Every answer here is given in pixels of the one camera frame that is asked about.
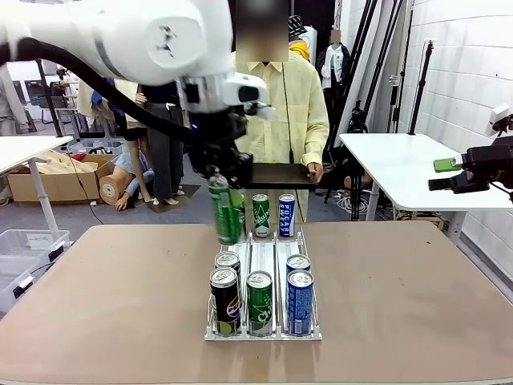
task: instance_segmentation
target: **green object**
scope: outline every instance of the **green object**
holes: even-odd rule
[[[214,206],[219,243],[235,245],[240,240],[242,226],[239,211],[232,203],[232,192],[224,176],[215,175],[208,180],[208,191]]]
[[[273,279],[265,271],[253,271],[246,286],[249,333],[269,335],[273,332]]]
[[[461,166],[452,165],[453,158],[438,159],[433,162],[434,170],[436,172],[447,172],[447,171],[458,171],[461,170]]]
[[[231,196],[233,208],[239,215],[242,236],[242,233],[246,234],[246,204],[244,202],[244,193],[240,190],[232,190]]]
[[[257,237],[265,238],[271,233],[269,216],[269,198],[265,194],[257,194],[252,198],[253,220],[255,221],[255,234]]]

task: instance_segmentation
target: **can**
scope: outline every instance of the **can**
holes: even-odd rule
[[[294,221],[296,218],[296,197],[292,194],[283,194],[278,198],[280,212],[280,237],[294,236]]]
[[[240,227],[242,228],[240,231],[240,236],[244,237],[247,234],[246,230],[246,204],[244,202],[244,192],[240,190],[231,190],[232,204],[236,213],[239,216]]]
[[[293,335],[310,334],[312,322],[313,277],[304,270],[294,270],[287,275],[287,325]]]
[[[251,335],[273,332],[273,279],[265,271],[253,271],[246,281],[248,288],[248,325]]]
[[[287,274],[293,270],[310,271],[310,258],[303,254],[294,254],[287,258]]]
[[[232,193],[224,176],[216,174],[208,180],[208,191],[214,206],[217,237],[223,245],[235,245],[241,237],[239,213],[232,203]]]
[[[239,284],[231,267],[220,267],[210,273],[216,330],[221,335],[234,335],[240,327]]]
[[[215,266],[216,267],[231,267],[237,273],[237,283],[239,285],[239,298],[242,298],[242,281],[240,280],[240,258],[237,253],[233,251],[221,251],[216,255]]]
[[[271,233],[269,197],[265,194],[257,194],[252,198],[252,203],[255,234],[257,237],[266,238]]]

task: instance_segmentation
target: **beige table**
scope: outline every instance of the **beige table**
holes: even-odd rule
[[[308,224],[305,235],[322,342],[205,342],[214,230],[98,226],[0,322],[0,379],[511,381],[513,307],[433,225]]]

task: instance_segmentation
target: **shoe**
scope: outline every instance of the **shoe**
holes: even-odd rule
[[[176,206],[179,204],[179,201],[175,201],[173,198],[171,199],[164,199],[164,202],[166,202],[170,206]]]

